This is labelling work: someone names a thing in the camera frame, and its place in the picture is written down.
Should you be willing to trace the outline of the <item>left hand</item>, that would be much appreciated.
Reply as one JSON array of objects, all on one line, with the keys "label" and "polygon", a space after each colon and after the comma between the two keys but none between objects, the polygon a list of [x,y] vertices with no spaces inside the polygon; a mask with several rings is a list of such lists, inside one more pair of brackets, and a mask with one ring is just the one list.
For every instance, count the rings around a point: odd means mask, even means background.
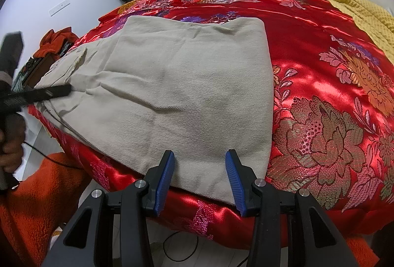
[{"label": "left hand", "polygon": [[1,130],[1,168],[13,174],[22,164],[25,141],[25,119],[19,113],[5,117],[5,131]]}]

